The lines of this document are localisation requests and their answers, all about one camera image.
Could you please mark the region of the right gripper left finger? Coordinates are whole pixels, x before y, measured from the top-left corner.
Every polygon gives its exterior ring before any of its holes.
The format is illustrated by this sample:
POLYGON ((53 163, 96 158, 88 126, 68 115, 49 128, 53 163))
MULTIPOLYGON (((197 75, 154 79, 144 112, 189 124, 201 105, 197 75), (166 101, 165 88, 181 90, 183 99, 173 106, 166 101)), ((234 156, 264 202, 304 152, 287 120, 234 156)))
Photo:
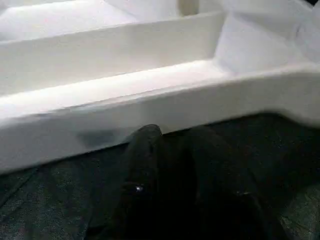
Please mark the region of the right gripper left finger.
POLYGON ((172 153, 159 126, 137 130, 124 153, 128 172, 97 240, 183 240, 192 235, 193 162, 172 153))

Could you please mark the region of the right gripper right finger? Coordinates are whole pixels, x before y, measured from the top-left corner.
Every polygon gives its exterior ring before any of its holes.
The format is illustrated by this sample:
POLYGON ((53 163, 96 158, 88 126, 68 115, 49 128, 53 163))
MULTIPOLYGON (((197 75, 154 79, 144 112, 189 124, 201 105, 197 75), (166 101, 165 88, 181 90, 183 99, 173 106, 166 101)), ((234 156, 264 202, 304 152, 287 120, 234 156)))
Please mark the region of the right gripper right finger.
POLYGON ((205 126, 188 131, 186 157, 194 164, 202 237, 214 240, 288 240, 238 148, 205 126))

